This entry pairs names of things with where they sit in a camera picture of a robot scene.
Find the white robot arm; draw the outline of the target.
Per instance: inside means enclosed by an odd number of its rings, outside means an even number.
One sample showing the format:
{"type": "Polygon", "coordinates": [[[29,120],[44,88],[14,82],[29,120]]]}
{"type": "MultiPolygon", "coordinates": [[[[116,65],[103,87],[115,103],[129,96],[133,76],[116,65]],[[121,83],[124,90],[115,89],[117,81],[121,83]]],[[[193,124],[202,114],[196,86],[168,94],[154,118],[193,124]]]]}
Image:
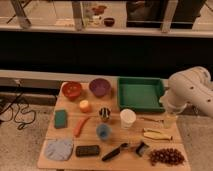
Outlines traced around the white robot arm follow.
{"type": "Polygon", "coordinates": [[[159,99],[165,109],[164,127],[171,128],[188,103],[213,118],[213,90],[210,85],[211,75],[204,67],[192,67],[172,74],[168,79],[168,89],[159,99]]]}

